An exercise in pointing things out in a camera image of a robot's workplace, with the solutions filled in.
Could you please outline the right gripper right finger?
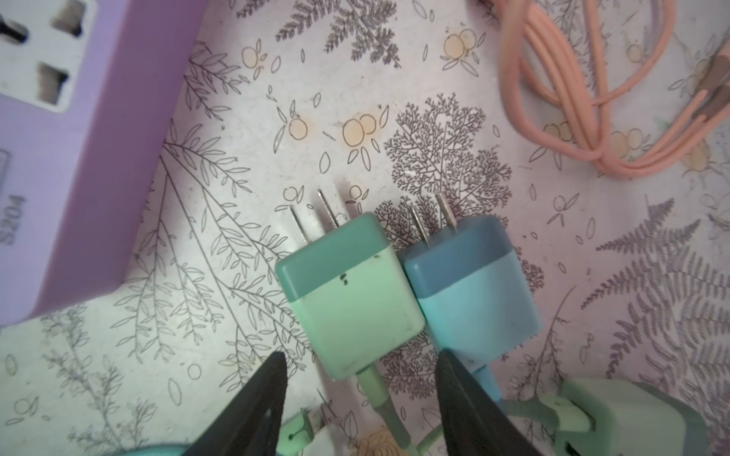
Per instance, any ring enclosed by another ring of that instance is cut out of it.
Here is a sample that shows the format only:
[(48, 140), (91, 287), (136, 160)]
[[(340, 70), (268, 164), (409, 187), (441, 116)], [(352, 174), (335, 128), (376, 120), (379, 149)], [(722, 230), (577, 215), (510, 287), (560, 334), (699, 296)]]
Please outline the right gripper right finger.
[(449, 350), (438, 355), (435, 384), (450, 456), (540, 455)]

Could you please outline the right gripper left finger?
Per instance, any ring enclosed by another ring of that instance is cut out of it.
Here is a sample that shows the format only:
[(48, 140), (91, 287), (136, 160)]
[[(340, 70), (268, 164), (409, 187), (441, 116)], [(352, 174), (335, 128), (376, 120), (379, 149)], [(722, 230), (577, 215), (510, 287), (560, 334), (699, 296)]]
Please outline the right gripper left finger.
[(285, 355), (275, 351), (186, 454), (275, 456), (287, 382)]

